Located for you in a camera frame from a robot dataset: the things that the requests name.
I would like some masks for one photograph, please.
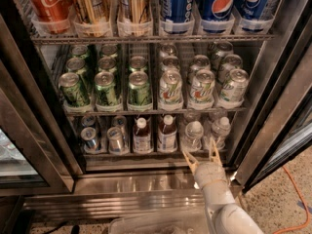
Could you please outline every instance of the pepsi can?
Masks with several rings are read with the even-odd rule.
[[[271,20],[279,2],[280,0],[245,0],[242,17],[246,20]]]
[[[193,0],[162,0],[162,20],[179,23],[190,21],[192,4]]]
[[[229,20],[234,0],[205,0],[202,10],[203,20],[225,21]],[[210,33],[221,33],[224,30],[208,30]]]

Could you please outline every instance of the tiled floor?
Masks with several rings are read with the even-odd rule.
[[[310,211],[312,210],[312,147],[287,163],[294,181],[305,198]],[[267,179],[256,185],[246,195],[239,196],[241,206],[266,234],[271,234],[281,228],[297,226],[305,222],[305,210],[298,204],[300,199],[281,168]],[[31,234],[43,234],[54,228],[48,224],[36,224]],[[107,234],[108,222],[81,221],[80,234]],[[70,234],[72,223],[68,223],[54,234]],[[306,228],[288,233],[312,234],[312,223]]]

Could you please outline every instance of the drink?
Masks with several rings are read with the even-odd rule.
[[[90,94],[93,88],[93,71],[86,65],[86,62],[82,58],[71,58],[67,61],[66,68],[68,72],[79,75]]]
[[[188,22],[191,20],[193,0],[162,0],[161,17],[166,22]]]
[[[107,131],[109,141],[109,152],[113,154],[122,154],[125,149],[125,141],[122,131],[118,127],[110,128]]]
[[[171,115],[166,115],[158,125],[157,151],[176,151],[176,123]]]
[[[203,20],[225,21],[229,20],[234,0],[205,0],[201,12]],[[221,33],[224,30],[208,30],[210,33]]]
[[[150,21],[149,0],[119,0],[122,22],[145,23]]]
[[[129,76],[129,104],[147,105],[152,101],[147,74],[137,71]]]
[[[90,104],[86,87],[75,73],[64,73],[59,79],[60,89],[69,106],[80,107]]]
[[[214,74],[208,69],[199,70],[194,76],[190,97],[196,103],[206,103],[211,99],[214,87]]]
[[[135,56],[130,59],[129,70],[131,72],[143,71],[148,73],[147,60],[144,57]]]
[[[232,69],[226,76],[219,99],[227,102],[242,101],[249,83],[249,76],[243,69]]]
[[[40,21],[59,22],[68,18],[68,0],[30,0],[30,2]],[[67,28],[64,28],[64,25],[48,26],[52,34],[63,33]]]
[[[230,54],[233,54],[233,45],[230,42],[211,42],[208,45],[207,55],[212,65],[212,72],[217,73],[221,61]]]
[[[223,149],[225,139],[231,132],[231,125],[227,117],[222,117],[213,122],[211,128],[211,136],[215,141],[217,149]]]
[[[197,55],[194,57],[192,64],[187,70],[187,83],[192,84],[193,78],[196,73],[201,69],[211,69],[211,63],[206,56]]]
[[[179,103],[182,89],[182,79],[179,72],[169,69],[160,79],[159,98],[163,103]]]
[[[245,0],[242,17],[246,20],[271,20],[280,0]]]
[[[168,69],[174,68],[175,70],[179,71],[179,61],[178,58],[175,56],[168,56],[163,58],[161,62],[161,70],[165,72]]]
[[[229,71],[235,68],[243,68],[243,60],[238,55],[228,55],[226,56],[217,71],[217,83],[221,87],[225,80],[225,77]]]
[[[134,152],[149,153],[152,152],[151,133],[149,125],[144,118],[138,118],[133,128]]]
[[[119,103],[114,75],[110,72],[102,71],[95,77],[97,105],[113,106]]]

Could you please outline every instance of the coca-cola can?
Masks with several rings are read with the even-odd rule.
[[[40,21],[58,22],[67,20],[69,14],[68,0],[30,0],[32,8]],[[51,25],[48,30],[52,34],[63,33],[68,27],[64,25]]]

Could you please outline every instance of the plastic bottle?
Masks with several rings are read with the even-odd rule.
[[[211,135],[214,138],[216,148],[223,149],[225,146],[225,139],[231,132],[230,121],[227,117],[222,117],[212,124]]]
[[[164,153],[176,151],[176,123],[171,115],[165,115],[158,125],[157,150]]]
[[[149,153],[152,151],[149,125],[144,118],[138,118],[134,124],[134,152]]]

